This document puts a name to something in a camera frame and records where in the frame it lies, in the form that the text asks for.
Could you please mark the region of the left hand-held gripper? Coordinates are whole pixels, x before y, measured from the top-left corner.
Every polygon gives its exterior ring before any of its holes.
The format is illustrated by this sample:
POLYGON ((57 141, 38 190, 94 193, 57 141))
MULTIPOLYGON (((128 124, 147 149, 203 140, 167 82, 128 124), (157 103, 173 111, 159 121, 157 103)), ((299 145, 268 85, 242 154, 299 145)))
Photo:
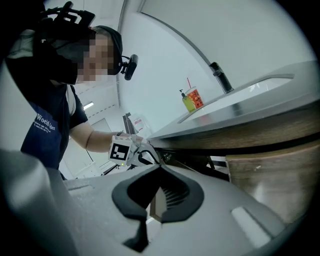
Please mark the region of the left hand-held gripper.
POLYGON ((148 142, 137 141, 132 136, 113 135, 108 159, 119 165, 127 167, 143 167, 160 164, 160 159, 154 147, 148 142))

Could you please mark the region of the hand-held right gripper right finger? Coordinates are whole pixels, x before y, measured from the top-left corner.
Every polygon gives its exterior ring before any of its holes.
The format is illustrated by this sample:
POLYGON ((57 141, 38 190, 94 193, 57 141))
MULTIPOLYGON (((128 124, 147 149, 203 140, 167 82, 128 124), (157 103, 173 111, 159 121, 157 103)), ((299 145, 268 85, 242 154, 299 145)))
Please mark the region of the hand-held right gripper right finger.
POLYGON ((182 222, 189 219, 203 204, 204 191, 202 187, 193 179, 180 174, 166 165, 160 166, 163 171, 163 179, 168 182, 168 187, 173 188, 174 183, 177 183, 178 189, 183 189, 185 195, 184 200, 174 207, 167 209, 161 217, 162 224, 182 222))

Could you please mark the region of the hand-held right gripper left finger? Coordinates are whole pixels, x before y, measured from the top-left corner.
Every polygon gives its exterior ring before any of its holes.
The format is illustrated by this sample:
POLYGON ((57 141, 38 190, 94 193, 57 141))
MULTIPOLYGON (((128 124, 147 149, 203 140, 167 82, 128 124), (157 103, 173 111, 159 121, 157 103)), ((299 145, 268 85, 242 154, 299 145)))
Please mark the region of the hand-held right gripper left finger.
POLYGON ((160 188, 160 172, 159 165, 152 165, 114 187, 112 201, 123 216, 132 220, 147 219, 146 208, 160 188))

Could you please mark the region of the person's left forearm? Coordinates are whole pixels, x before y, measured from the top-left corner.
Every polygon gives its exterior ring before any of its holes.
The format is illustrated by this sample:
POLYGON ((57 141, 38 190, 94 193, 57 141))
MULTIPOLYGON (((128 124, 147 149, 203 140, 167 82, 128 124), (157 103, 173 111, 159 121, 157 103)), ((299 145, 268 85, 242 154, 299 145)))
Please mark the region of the person's left forearm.
POLYGON ((96 153, 107 153, 116 134, 94 130, 88 121, 75 126, 69 132, 70 137, 83 149, 96 153))

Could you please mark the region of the wooden sink cabinet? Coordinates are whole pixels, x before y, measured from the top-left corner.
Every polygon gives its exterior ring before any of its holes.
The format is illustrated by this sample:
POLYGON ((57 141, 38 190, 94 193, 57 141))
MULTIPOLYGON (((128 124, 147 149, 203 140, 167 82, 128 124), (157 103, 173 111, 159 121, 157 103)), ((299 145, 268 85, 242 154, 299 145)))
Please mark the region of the wooden sink cabinet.
POLYGON ((306 214, 320 184, 320 63, 310 60, 253 81, 261 94, 194 112, 150 137, 187 164, 222 157, 229 181, 291 224, 306 214))

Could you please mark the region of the white water dispenser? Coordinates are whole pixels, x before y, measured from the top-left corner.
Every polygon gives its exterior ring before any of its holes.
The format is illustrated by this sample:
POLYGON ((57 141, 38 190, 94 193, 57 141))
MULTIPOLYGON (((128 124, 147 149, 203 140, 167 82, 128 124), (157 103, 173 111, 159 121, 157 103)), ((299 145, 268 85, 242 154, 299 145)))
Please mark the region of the white water dispenser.
POLYGON ((140 117, 135 118, 132 124, 136 130, 136 134, 140 137, 148 138, 152 133, 143 119, 140 117))

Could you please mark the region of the black white leaning panel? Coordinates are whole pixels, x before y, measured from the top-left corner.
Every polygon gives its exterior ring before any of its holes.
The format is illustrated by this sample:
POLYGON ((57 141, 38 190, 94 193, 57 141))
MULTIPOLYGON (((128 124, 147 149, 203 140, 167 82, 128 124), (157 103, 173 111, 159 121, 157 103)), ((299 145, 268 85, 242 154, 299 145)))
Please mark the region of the black white leaning panel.
POLYGON ((129 135, 136 135, 137 131, 135 130, 132 121, 130 120, 131 113, 128 112, 122 116, 125 132, 129 135))

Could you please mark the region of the green soap bottle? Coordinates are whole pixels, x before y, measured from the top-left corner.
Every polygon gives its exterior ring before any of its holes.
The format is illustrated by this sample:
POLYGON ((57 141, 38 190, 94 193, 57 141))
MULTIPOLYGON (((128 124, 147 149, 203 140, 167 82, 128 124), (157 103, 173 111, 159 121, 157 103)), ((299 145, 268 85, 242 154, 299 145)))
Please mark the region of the green soap bottle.
POLYGON ((187 96, 182 89, 179 90, 179 92, 181 93, 182 96, 182 102, 184 104, 184 106, 186 107, 186 109, 188 110, 189 113, 192 113, 193 111, 196 110, 196 107, 194 105, 194 102, 192 101, 192 99, 187 96))

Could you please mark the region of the red paper cup with straw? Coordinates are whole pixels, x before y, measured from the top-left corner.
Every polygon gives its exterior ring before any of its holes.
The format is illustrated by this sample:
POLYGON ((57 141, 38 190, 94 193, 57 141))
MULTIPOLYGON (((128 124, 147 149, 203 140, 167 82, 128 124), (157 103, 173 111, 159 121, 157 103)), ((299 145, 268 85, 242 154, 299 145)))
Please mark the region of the red paper cup with straw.
POLYGON ((192 86, 190 80, 187 78, 189 90, 186 92, 187 96, 192 100, 196 109, 200 109, 204 106, 203 100, 198 92, 196 86, 192 86))

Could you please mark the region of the white sink basin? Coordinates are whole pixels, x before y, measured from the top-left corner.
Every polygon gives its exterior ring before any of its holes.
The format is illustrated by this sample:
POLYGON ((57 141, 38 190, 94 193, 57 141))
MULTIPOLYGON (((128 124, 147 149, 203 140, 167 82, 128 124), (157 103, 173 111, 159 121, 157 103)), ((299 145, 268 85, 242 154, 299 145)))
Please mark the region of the white sink basin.
POLYGON ((290 82, 293 78, 293 74, 276 74, 259 78, 257 81, 249 83, 249 85, 244 85, 242 88, 238 88, 237 90, 234 90, 233 92, 230 92, 217 100, 206 103, 203 107, 192 112, 191 114, 188 114, 187 117, 184 117, 178 123, 181 124, 195 118, 199 118, 211 112, 223 109, 233 104, 238 104, 244 100, 269 92, 290 82))

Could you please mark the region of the black faucet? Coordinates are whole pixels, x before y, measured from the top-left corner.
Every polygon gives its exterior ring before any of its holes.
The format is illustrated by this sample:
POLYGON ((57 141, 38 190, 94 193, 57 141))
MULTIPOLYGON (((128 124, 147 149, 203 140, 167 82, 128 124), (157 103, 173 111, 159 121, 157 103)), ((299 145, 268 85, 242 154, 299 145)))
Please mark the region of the black faucet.
POLYGON ((209 65, 209 67, 211 68, 214 77, 217 79, 218 83, 220 84, 223 92, 225 94, 232 92, 234 89, 231 86, 227 76, 225 75, 220 65, 217 62, 213 62, 209 65))

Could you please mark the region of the dark stone countertop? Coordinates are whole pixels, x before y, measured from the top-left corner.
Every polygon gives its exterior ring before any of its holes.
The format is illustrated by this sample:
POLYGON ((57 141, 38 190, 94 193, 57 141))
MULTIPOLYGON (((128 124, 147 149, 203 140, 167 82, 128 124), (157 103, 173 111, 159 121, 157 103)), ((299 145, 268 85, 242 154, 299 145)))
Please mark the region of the dark stone countertop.
POLYGON ((320 64, 306 61, 266 76, 292 74, 288 83, 198 118, 174 121, 154 133, 155 148, 222 150, 320 136, 320 64))

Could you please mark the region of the person's dark shirt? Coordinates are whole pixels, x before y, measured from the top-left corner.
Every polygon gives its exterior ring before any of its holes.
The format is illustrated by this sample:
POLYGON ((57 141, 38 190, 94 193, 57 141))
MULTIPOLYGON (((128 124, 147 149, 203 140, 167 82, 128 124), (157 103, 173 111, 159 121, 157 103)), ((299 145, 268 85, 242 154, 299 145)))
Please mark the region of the person's dark shirt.
POLYGON ((11 47, 5 63, 36 117, 21 151, 38 158, 47 168, 58 169, 70 130, 88 118, 73 85, 53 85, 36 67, 32 48, 35 31, 26 29, 11 47))

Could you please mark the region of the large grey roller blind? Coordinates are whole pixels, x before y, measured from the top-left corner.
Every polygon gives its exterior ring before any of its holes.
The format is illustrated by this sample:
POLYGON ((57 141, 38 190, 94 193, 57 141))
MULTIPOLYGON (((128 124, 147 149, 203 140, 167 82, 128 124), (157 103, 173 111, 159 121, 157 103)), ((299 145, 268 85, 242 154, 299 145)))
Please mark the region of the large grey roller blind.
POLYGON ((141 11, 177 30, 230 76, 261 75, 316 59, 276 0, 145 0, 141 11))

